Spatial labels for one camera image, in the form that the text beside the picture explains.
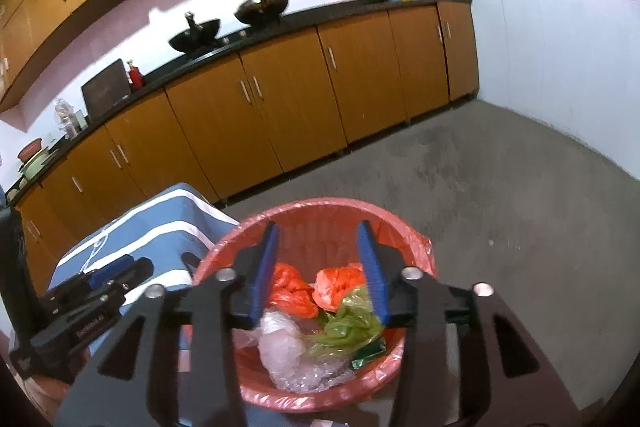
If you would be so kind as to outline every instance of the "countertop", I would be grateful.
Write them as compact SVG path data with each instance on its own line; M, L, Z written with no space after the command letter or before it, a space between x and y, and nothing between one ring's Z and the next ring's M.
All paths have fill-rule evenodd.
M386 2L385 0L354 0L345 1L335 4L328 4L317 8L310 8L291 14L284 15L280 21L273 23L260 30L245 28L237 32L222 36L220 41L228 41L228 44L214 49L202 49L196 54L184 54L174 58L170 62L150 71L145 75L146 86L132 93L122 102L114 105L104 115L95 121L89 123L73 140L63 140L58 149L52 153L51 158L45 163L44 167L33 179L21 188L15 195L10 204L16 205L20 198L25 195L29 188L37 184L40 179L51 169L61 158L65 158L66 154L78 145L84 138L89 136L96 129L111 120L118 113L129 107L130 105L142 100L146 95L162 89L162 86L172 82L173 80L184 76L191 71L197 70L203 66L208 66L215 61L227 55L238 53L245 48L255 46L261 42L276 38L277 36L292 33L310 26L316 26L322 23L345 19L351 16L364 15L367 13L378 12L382 10L391 10L397 8L407 8L411 6L428 6L437 4L443 0L412 0L407 2ZM446 0L454 2L465 2L470 4L472 0ZM14 184L9 190L18 188L18 183Z

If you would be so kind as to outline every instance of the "red bottle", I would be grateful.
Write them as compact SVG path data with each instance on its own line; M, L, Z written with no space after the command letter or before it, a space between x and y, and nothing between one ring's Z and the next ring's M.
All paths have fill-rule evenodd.
M133 84L133 89L136 91L142 89L142 87L145 86L145 77L142 76L140 70L133 65L133 60L127 60L127 65L129 66L129 78Z

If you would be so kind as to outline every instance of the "cabinet handle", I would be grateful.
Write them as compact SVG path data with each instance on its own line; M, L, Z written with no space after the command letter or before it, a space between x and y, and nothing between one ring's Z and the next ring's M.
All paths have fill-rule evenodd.
M262 96L262 91L260 90L260 84L258 84L258 79L254 77L254 85L255 85L255 90L258 92L258 96L260 97L260 100L264 100L264 97Z
M122 158L124 159L124 163L129 165L129 158L127 158L127 155L122 150L122 147L120 147L120 144L117 144L116 147L118 148L118 151L120 151L120 154L122 154Z
M36 224L31 219L29 220L29 223L33 227L33 230L35 230L36 233L38 234L38 237L42 237L42 234L40 233L40 230L38 230L38 227L36 227Z
M116 154L112 150L110 150L109 152L111 153L111 157L113 158L113 161L116 162L118 169L122 169L122 165L120 165L120 162L116 158Z
M331 63L334 65L334 70L338 71L338 66L335 65L334 51L329 46L329 56L331 57Z
M251 103L251 99L249 98L249 93L246 90L246 86L244 85L244 80L240 80L240 85L242 86L242 92L244 92L244 97L246 98L246 101L249 103L249 105L253 105Z
M78 183L78 180L76 180L75 176L71 176L71 181L74 182L74 185L76 186L76 188L78 189L78 192L80 192L80 194L82 194L82 187L80 186L80 184Z
M29 230L29 233L33 236L34 240L36 241L36 243L38 242L38 238L36 237L36 235L33 233L33 230L31 230L31 227L29 226L30 221L26 221L25 225L27 230Z

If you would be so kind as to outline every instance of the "concrete floor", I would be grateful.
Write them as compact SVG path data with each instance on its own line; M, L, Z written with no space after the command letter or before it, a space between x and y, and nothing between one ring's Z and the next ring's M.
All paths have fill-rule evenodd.
M468 102L225 212L318 196L401 216L431 237L444 282L492 283L581 408L638 353L640 183L551 128Z

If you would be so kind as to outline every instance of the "red trash can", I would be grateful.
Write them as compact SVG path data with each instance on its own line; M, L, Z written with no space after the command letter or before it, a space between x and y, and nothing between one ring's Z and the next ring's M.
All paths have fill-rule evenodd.
M295 201L245 219L225 235L200 263L194 276L199 284L233 263L236 253L257 244L268 221L280 226L278 261L300 270L307 282L318 270L358 261L357 225L369 220L380 243L401 251L409 266L436 276L431 241L402 219L374 204L346 198ZM242 398L254 405L286 413L336 409L371 397L398 374L404 330L386 330L387 354L356 371L356 378L321 393L295 394L274 386L260 363L256 347L236 349L236 369Z

